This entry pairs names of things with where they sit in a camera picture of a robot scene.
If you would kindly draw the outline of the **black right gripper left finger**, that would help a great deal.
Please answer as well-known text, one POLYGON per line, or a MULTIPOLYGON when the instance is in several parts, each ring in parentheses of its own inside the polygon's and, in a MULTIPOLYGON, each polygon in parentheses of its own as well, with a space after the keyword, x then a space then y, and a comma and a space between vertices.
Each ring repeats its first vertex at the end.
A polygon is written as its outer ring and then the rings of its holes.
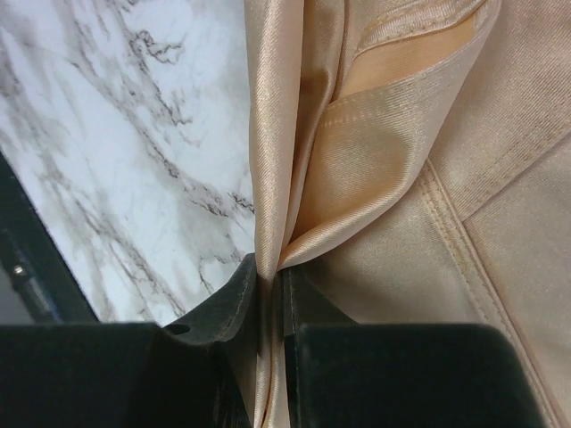
POLYGON ((249 427, 257 275, 248 255, 177 321, 5 325, 4 427, 249 427))

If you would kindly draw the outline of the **peach cloth napkin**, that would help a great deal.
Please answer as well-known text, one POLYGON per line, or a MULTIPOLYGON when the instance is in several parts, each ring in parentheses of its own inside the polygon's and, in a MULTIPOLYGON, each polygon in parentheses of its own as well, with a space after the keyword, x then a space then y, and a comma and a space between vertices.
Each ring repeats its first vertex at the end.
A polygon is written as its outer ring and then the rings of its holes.
POLYGON ((247 1, 252 421, 285 427, 277 275, 365 323, 482 322, 570 424, 570 4, 247 1))

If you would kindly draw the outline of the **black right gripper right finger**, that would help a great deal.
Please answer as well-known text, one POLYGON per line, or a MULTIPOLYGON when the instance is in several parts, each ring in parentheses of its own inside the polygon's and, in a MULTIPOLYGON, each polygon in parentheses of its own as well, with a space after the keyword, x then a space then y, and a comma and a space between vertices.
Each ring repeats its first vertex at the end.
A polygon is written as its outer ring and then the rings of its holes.
POLYGON ((278 427, 554 427, 557 412, 498 294, 471 323, 360 324, 302 266, 276 278, 278 427))

